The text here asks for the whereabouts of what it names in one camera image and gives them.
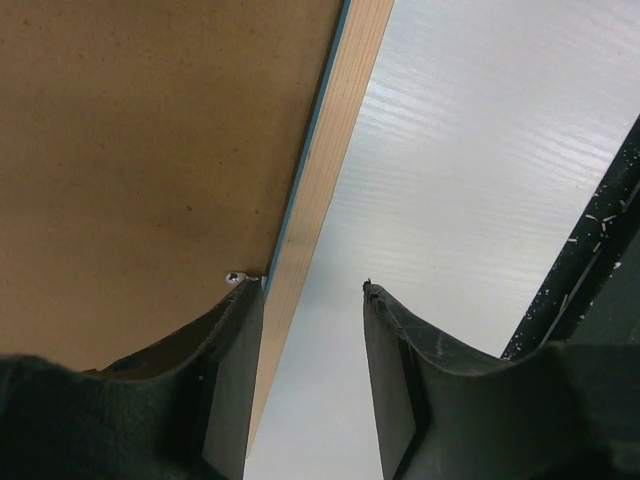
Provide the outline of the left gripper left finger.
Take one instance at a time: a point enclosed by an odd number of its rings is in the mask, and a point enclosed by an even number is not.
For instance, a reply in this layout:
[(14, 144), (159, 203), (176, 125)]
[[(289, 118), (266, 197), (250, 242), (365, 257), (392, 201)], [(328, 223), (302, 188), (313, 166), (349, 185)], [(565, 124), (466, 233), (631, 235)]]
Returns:
[(1, 359), (5, 479), (240, 479), (264, 295), (242, 280), (211, 310), (102, 370)]

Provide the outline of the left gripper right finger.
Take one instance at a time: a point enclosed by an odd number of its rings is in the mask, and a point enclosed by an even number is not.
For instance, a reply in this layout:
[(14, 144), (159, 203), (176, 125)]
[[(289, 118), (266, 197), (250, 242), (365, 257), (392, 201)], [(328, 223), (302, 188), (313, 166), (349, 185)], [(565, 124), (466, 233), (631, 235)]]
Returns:
[(495, 358), (363, 286), (387, 479), (635, 479), (639, 349), (550, 343)]

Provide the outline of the blue picture frame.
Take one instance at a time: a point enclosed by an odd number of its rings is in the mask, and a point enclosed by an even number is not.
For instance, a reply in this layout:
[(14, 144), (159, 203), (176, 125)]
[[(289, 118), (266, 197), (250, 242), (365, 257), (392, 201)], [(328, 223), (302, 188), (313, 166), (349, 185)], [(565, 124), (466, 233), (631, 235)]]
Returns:
[(387, 1), (5, 1), (1, 348), (104, 366), (270, 264), (330, 46)]

